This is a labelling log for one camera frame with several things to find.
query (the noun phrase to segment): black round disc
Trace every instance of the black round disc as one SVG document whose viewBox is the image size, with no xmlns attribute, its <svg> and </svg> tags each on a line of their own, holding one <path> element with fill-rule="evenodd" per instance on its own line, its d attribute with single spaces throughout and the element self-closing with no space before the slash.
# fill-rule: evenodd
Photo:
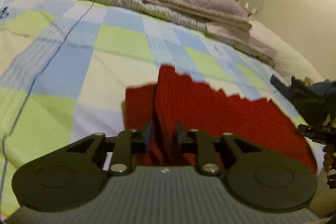
<svg viewBox="0 0 336 224">
<path fill-rule="evenodd" d="M 275 153 L 247 153 L 225 177 L 229 192 L 248 206 L 267 212 L 289 212 L 313 197 L 316 175 L 305 164 Z"/>
<path fill-rule="evenodd" d="M 87 203 L 102 190 L 102 170 L 80 153 L 66 158 L 39 158 L 19 168 L 12 188 L 21 206 L 37 211 L 57 212 Z"/>
</svg>

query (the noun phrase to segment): gray plastic base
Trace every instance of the gray plastic base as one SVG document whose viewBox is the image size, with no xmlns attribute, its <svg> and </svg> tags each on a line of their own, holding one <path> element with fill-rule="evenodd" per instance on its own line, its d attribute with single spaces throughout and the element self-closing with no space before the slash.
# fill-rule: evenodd
<svg viewBox="0 0 336 224">
<path fill-rule="evenodd" d="M 60 213 L 22 207 L 7 224 L 303 224 L 317 220 L 307 208 L 264 213 L 235 200 L 218 178 L 188 167 L 144 167 L 113 177 L 89 203 Z"/>
</svg>

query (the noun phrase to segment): screw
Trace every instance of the screw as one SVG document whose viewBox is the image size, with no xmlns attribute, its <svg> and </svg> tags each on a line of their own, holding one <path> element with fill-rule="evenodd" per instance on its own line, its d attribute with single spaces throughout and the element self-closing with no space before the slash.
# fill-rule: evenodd
<svg viewBox="0 0 336 224">
<path fill-rule="evenodd" d="M 113 172 L 122 173 L 127 170 L 127 166 L 124 164 L 113 164 L 110 169 Z"/>
<path fill-rule="evenodd" d="M 219 166 L 217 164 L 204 164 L 202 168 L 208 173 L 214 173 L 219 170 Z"/>
</svg>

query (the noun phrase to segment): red cloth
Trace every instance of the red cloth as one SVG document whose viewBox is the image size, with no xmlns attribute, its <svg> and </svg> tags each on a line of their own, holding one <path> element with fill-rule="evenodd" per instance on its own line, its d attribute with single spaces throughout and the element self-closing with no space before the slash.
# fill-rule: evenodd
<svg viewBox="0 0 336 224">
<path fill-rule="evenodd" d="M 204 130 L 213 137 L 231 132 L 317 170 L 310 147 L 272 101 L 228 97 L 223 90 L 176 74 L 168 65 L 161 66 L 157 85 L 126 89 L 125 111 L 126 128 L 140 129 L 149 120 L 155 125 L 150 152 L 137 155 L 140 165 L 194 164 L 194 155 L 178 150 L 175 125 L 180 120 L 186 129 Z"/>
</svg>

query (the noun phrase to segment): checkered bedspread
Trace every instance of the checkered bedspread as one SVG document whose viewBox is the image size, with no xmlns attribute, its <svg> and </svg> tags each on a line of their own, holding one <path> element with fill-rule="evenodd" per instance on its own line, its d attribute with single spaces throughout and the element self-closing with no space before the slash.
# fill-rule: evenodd
<svg viewBox="0 0 336 224">
<path fill-rule="evenodd" d="M 123 130 L 125 88 L 156 82 L 162 63 L 227 94 L 272 98 L 274 70 L 202 33 L 82 0 L 0 0 L 1 211 L 17 207 L 11 178 L 22 164 L 94 132 Z M 309 142 L 322 168 L 320 145 Z"/>
</svg>

